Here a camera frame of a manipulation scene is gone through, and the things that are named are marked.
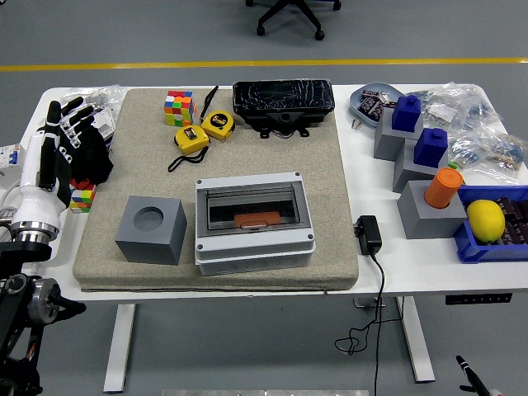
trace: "tape measure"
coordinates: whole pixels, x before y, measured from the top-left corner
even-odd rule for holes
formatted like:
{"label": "tape measure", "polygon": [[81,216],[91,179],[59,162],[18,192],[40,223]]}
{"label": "tape measure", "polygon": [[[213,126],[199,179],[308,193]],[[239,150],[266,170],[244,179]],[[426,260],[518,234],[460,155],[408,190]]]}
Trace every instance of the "tape measure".
{"label": "tape measure", "polygon": [[174,143],[183,155],[194,153],[209,144],[210,138],[198,125],[189,125],[180,128],[174,135]]}
{"label": "tape measure", "polygon": [[213,111],[205,118],[201,127],[209,136],[225,142],[234,131],[234,119],[226,111]]}

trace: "white table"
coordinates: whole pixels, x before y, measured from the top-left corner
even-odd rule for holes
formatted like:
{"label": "white table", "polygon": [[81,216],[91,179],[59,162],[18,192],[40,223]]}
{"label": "white table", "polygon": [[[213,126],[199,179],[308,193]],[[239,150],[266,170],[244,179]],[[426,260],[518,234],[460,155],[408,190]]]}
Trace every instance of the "white table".
{"label": "white table", "polygon": [[[413,92],[430,85],[394,85],[401,92]],[[377,258],[384,268],[386,296],[409,296],[405,301],[403,326],[409,344],[417,382],[434,380],[427,346],[420,327],[412,296],[434,293],[439,295],[464,293],[517,292],[528,289],[526,262],[488,262],[478,265],[461,264],[456,257],[454,239],[407,240],[396,206],[399,194],[391,191],[394,163],[373,158],[374,130],[367,125],[353,130],[354,119],[349,110],[349,97],[361,85],[334,86],[335,116],[341,145],[346,185],[349,193],[352,219],[360,215],[375,215],[383,239]],[[58,100],[68,88],[46,91],[35,110],[21,141],[26,147],[29,137],[45,118],[51,100]],[[468,184],[499,184],[491,177],[477,172],[465,172]],[[520,178],[528,181],[526,168]],[[125,377],[126,357],[134,317],[134,304],[152,300],[181,298],[211,298],[233,296],[271,296],[322,294],[323,292],[93,292],[85,293],[73,278],[75,254],[86,224],[86,214],[66,215],[57,254],[43,263],[39,275],[55,278],[62,293],[78,301],[110,301],[120,304],[115,322],[109,371],[105,391],[119,391]],[[380,289],[380,274],[369,257],[359,257],[360,276],[357,283],[344,291],[330,294],[349,294],[356,297],[376,295]]]}

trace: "lemon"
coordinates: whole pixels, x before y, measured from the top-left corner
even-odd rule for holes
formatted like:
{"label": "lemon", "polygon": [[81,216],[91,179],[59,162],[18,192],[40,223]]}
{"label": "lemon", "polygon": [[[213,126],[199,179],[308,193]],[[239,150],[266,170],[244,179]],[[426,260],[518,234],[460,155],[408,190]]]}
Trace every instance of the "lemon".
{"label": "lemon", "polygon": [[492,200],[476,200],[466,210],[473,235],[482,243],[499,239],[506,221],[502,209]]}

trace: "orange cylinder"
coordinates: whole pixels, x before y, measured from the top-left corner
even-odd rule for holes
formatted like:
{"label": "orange cylinder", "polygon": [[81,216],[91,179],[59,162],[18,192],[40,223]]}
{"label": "orange cylinder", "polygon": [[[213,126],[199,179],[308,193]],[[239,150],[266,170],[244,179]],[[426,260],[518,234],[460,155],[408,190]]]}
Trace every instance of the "orange cylinder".
{"label": "orange cylinder", "polygon": [[464,178],[459,171],[450,167],[439,169],[427,188],[423,198],[429,206],[444,209],[451,202],[451,198],[459,190]]}

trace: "orange component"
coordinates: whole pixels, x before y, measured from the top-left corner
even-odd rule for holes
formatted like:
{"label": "orange component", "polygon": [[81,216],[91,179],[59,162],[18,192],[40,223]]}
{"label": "orange component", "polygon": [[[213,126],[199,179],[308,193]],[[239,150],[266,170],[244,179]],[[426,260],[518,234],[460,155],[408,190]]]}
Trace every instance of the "orange component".
{"label": "orange component", "polygon": [[464,178],[459,171],[450,167],[443,167],[432,179],[423,198],[429,206],[435,209],[445,209],[463,182]]}
{"label": "orange component", "polygon": [[279,212],[246,213],[234,216],[234,226],[241,229],[260,229],[280,223],[281,215]]}

